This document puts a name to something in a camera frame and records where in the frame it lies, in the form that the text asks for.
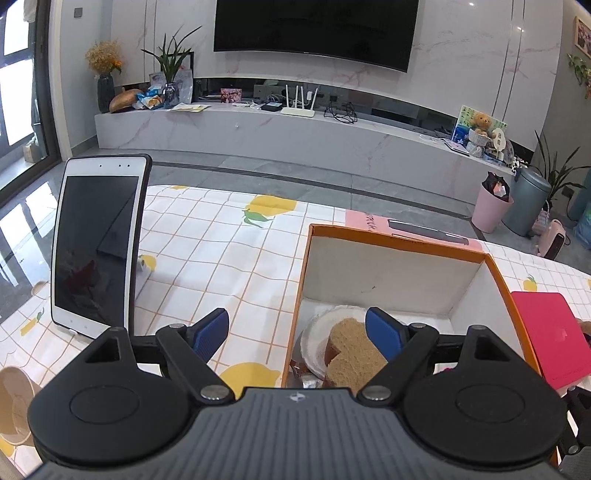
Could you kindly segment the orange cardboard box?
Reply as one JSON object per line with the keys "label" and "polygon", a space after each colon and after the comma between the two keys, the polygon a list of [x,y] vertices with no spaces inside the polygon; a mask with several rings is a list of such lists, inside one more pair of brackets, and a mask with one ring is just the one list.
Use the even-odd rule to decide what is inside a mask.
{"label": "orange cardboard box", "polygon": [[541,370],[523,320],[486,252],[342,226],[312,224],[294,301],[287,361],[312,319],[335,307],[379,307],[442,333],[489,327]]}

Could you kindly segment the potted plant by bin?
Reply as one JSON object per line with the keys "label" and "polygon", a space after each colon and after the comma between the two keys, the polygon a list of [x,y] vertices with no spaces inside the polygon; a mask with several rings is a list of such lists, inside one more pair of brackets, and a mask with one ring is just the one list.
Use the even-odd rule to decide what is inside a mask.
{"label": "potted plant by bin", "polygon": [[545,134],[543,132],[538,133],[537,131],[534,131],[534,133],[542,159],[542,176],[550,185],[548,201],[552,203],[555,196],[560,193],[564,187],[585,190],[586,187],[582,183],[570,180],[575,171],[590,170],[589,164],[576,166],[572,163],[581,147],[577,146],[567,157],[561,160],[557,151],[551,152]]}

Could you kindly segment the dried yellow flowers vase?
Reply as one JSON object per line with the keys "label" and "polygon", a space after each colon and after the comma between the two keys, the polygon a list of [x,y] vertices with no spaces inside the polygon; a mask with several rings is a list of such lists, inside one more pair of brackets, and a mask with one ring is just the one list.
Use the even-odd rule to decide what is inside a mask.
{"label": "dried yellow flowers vase", "polygon": [[109,112],[110,102],[115,97],[113,72],[122,70],[121,50],[118,42],[100,41],[85,54],[89,69],[97,78],[97,103],[101,113]]}

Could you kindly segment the red Wonderlab box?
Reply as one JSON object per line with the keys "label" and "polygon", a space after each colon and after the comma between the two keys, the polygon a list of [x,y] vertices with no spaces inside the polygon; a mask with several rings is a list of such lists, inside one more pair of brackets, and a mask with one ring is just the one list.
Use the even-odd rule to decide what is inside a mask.
{"label": "red Wonderlab box", "polygon": [[575,385],[590,375],[590,347],[560,293],[511,293],[541,368],[555,389]]}

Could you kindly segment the round bread loaf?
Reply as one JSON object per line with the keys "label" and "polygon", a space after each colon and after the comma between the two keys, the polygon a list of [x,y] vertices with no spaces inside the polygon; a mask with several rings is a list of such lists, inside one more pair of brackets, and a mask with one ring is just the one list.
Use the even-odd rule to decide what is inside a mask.
{"label": "round bread loaf", "polygon": [[108,111],[115,113],[132,108],[137,101],[140,89],[129,89],[117,94],[109,103]]}

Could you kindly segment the white round towel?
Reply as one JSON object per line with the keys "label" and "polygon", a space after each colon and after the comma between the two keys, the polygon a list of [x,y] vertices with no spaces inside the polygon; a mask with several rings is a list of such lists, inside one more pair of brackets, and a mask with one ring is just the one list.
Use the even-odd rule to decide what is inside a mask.
{"label": "white round towel", "polygon": [[345,320],[353,318],[363,323],[366,317],[366,308],[349,305],[339,306],[314,306],[311,303],[304,305],[304,313],[297,317],[295,333],[297,333],[298,356],[312,374],[318,379],[325,379],[325,347],[327,347],[332,328]]}

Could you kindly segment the framed wall picture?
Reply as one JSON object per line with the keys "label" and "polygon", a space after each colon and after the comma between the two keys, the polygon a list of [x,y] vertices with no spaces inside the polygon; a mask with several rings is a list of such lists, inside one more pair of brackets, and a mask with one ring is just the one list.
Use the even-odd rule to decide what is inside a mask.
{"label": "framed wall picture", "polygon": [[574,45],[588,58],[591,57],[591,28],[578,16],[574,18]]}

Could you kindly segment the white wifi router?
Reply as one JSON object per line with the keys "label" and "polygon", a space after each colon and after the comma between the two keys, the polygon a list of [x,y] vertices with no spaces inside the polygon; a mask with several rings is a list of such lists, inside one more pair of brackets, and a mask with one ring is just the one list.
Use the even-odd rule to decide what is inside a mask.
{"label": "white wifi router", "polygon": [[288,96],[288,87],[286,87],[286,106],[280,110],[280,113],[287,116],[314,118],[315,117],[315,100],[318,97],[318,88],[314,92],[304,92],[303,86],[294,87],[294,99],[290,101]]}

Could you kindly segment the white marble TV bench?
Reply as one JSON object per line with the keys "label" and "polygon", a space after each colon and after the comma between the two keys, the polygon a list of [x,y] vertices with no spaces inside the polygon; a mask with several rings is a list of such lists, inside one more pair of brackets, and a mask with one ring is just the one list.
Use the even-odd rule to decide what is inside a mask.
{"label": "white marble TV bench", "polygon": [[441,139],[369,120],[344,124],[212,104],[204,112],[134,110],[95,117],[98,145],[259,158],[382,180],[475,203],[491,172],[510,169],[452,151]]}

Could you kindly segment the pink waste basket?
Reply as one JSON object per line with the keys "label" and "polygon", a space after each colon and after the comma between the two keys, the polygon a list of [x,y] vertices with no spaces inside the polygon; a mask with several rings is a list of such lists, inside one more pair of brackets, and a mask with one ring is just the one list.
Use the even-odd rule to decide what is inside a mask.
{"label": "pink waste basket", "polygon": [[513,205],[506,180],[489,172],[482,182],[471,222],[484,233],[492,233]]}

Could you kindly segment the white tablet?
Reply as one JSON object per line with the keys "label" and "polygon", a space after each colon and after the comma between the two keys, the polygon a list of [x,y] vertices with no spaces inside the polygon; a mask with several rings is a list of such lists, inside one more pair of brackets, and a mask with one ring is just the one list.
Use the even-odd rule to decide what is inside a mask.
{"label": "white tablet", "polygon": [[96,339],[133,332],[139,240],[152,159],[69,159],[54,227],[50,300],[57,325]]}

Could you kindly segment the pink small heater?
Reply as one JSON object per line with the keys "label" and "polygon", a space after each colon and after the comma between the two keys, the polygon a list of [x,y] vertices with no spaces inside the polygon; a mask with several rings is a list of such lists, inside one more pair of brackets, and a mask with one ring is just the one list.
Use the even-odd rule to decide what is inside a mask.
{"label": "pink small heater", "polygon": [[559,220],[553,219],[540,236],[537,255],[549,260],[555,260],[566,243],[567,233],[564,225]]}

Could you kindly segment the brown bread-shaped sponge toy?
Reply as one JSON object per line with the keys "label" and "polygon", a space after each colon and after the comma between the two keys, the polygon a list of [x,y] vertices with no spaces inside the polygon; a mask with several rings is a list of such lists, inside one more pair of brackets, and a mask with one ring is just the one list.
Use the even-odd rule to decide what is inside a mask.
{"label": "brown bread-shaped sponge toy", "polygon": [[325,388],[349,388],[356,395],[387,364],[363,322],[346,318],[335,324],[325,346]]}

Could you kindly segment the black television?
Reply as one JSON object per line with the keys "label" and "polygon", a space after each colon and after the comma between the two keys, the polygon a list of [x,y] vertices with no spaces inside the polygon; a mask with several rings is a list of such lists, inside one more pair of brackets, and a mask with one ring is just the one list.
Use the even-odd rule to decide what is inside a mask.
{"label": "black television", "polygon": [[215,52],[283,52],[352,60],[406,72],[416,0],[218,1]]}

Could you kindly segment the teddy bear bouquet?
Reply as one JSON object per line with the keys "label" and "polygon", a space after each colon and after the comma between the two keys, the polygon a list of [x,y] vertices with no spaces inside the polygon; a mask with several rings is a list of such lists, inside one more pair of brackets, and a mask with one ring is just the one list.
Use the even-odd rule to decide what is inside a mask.
{"label": "teddy bear bouquet", "polygon": [[507,124],[466,105],[460,109],[452,141],[476,158],[509,165],[515,157]]}

